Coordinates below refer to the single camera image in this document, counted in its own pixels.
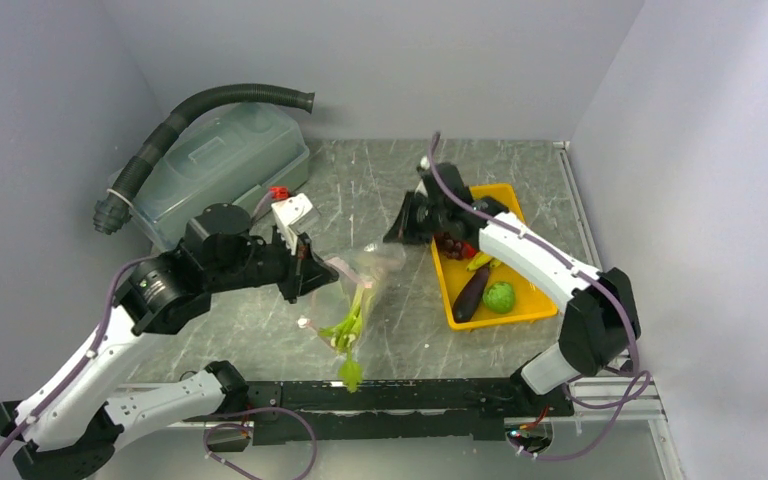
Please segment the green white celery stalk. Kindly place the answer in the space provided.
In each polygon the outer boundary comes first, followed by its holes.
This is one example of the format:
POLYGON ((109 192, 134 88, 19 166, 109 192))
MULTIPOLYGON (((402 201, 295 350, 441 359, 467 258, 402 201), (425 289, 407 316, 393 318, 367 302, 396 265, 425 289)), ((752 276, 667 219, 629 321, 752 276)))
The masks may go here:
POLYGON ((363 367, 355 359, 358 341, 366 326, 365 317, 372 308, 375 291, 371 284, 358 285, 344 318, 333 326, 320 328, 318 335, 343 359, 337 377, 350 393, 356 393, 364 380, 363 367))

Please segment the orange red mango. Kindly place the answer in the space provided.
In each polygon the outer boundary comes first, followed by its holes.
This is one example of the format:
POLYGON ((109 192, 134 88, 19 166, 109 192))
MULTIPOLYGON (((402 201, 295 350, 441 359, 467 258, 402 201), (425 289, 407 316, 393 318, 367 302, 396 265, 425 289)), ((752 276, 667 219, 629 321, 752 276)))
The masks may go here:
POLYGON ((463 242, 461 244, 460 254, 463 259, 472 259, 474 258, 479 251, 473 247, 471 244, 463 242))

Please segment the yellow plastic tray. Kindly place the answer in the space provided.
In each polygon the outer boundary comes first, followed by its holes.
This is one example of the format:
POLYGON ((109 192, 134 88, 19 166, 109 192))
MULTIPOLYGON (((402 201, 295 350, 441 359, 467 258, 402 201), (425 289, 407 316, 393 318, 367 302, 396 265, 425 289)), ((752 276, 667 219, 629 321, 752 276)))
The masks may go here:
POLYGON ((558 313, 535 285, 474 245, 443 234, 432 240, 430 250, 444 315, 454 331, 531 323, 558 313))

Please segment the purple eggplant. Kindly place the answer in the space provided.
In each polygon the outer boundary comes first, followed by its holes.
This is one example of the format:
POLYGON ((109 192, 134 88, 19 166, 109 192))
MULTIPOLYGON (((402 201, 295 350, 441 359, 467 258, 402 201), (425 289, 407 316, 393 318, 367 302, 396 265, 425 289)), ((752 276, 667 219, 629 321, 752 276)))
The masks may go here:
POLYGON ((484 290, 489 281, 491 269, 485 265, 478 268, 457 295, 453 306, 452 316, 456 324, 472 320, 482 303, 484 290))

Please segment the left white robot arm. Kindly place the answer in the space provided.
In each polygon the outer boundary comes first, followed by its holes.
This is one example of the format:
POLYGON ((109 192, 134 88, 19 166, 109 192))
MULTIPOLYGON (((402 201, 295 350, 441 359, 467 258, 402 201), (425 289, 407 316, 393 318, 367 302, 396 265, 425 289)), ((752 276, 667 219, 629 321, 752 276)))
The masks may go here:
POLYGON ((253 235, 249 213, 207 207, 171 250, 132 261, 115 275, 102 320, 57 373, 22 401, 0 403, 0 435, 23 479, 85 479, 126 445, 180 420, 232 420, 249 403, 235 366, 214 361, 189 378, 116 397, 149 353, 210 310, 217 293, 276 285, 300 297, 338 278, 312 248, 318 213, 304 195, 275 202, 270 239, 253 235))

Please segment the clear lidded storage box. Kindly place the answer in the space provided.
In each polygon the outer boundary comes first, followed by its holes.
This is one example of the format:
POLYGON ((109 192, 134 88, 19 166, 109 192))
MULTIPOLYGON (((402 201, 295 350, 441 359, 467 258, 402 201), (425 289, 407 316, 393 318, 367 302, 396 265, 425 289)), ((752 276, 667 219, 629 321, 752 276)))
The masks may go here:
POLYGON ((212 111, 186 130, 133 200, 130 223, 159 250, 174 248, 186 223, 227 203, 252 213, 271 187, 309 178, 310 149, 297 122, 274 105, 212 111))

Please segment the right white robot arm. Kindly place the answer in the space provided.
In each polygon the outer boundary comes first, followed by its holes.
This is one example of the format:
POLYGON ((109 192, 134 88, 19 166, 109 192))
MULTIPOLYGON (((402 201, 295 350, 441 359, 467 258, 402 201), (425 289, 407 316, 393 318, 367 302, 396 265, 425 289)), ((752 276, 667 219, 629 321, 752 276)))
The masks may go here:
POLYGON ((637 360, 639 320, 628 276, 576 260, 527 227, 501 202, 474 198, 458 168, 423 158, 419 185, 405 194, 386 243, 451 240, 488 254, 544 293, 562 315, 554 344, 526 361, 511 388, 517 411, 534 415, 550 392, 594 376, 622 352, 637 360))

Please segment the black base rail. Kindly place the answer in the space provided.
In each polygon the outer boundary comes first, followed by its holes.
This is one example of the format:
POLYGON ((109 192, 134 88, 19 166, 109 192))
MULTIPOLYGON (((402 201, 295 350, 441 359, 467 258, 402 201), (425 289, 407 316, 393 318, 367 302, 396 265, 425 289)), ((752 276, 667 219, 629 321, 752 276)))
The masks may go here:
POLYGON ((561 389, 536 395, 507 377, 373 380, 350 392, 337 381, 252 381, 220 414, 246 418, 257 446, 319 440, 470 437, 499 440, 516 420, 570 417, 561 389))

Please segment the yellow banana bunch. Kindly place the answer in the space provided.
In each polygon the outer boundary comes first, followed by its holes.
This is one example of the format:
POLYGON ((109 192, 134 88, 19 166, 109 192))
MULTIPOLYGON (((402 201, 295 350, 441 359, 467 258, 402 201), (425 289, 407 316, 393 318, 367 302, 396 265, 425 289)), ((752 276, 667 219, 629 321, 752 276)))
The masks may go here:
POLYGON ((476 253, 466 266, 467 271, 476 271, 482 267, 495 268, 502 264, 502 262, 495 257, 488 255, 484 252, 476 253))

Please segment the purple grape bunch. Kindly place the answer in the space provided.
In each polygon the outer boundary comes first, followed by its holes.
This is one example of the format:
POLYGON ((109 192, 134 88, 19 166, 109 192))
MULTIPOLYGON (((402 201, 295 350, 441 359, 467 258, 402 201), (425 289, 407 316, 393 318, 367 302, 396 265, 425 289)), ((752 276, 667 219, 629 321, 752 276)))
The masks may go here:
POLYGON ((455 240, 448 235, 442 235, 437 238, 437 244, 439 251, 445 258, 453 260, 465 258, 465 247, 461 241, 455 240))

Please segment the clear pink zip top bag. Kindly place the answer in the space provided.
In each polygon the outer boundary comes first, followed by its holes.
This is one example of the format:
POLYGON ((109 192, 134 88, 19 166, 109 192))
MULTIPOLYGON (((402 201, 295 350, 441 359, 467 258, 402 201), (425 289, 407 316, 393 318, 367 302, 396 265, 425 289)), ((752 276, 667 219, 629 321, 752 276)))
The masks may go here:
POLYGON ((338 254, 330 254, 325 257, 325 262, 337 270, 339 279, 315 290, 299 301, 297 325, 314 333, 334 351, 326 340, 319 337, 318 330, 339 323, 349 308, 355 288, 358 285, 371 284, 375 291, 375 299, 365 317, 366 326, 356 346, 356 357, 357 351, 364 343, 365 331, 370 323, 372 311, 383 298, 387 288, 395 282, 396 274, 405 266, 406 252, 397 244, 369 243, 352 247, 338 254))

